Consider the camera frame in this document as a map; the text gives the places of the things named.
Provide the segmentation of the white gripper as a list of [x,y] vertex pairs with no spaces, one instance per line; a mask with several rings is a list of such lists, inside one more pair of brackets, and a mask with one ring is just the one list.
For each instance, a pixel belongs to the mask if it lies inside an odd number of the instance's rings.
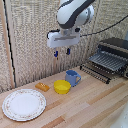
[[[62,34],[60,30],[52,30],[47,34],[47,46],[57,48],[75,45],[80,40],[80,33]],[[58,50],[54,49],[54,57],[58,57]],[[67,55],[71,54],[71,48],[67,48]]]

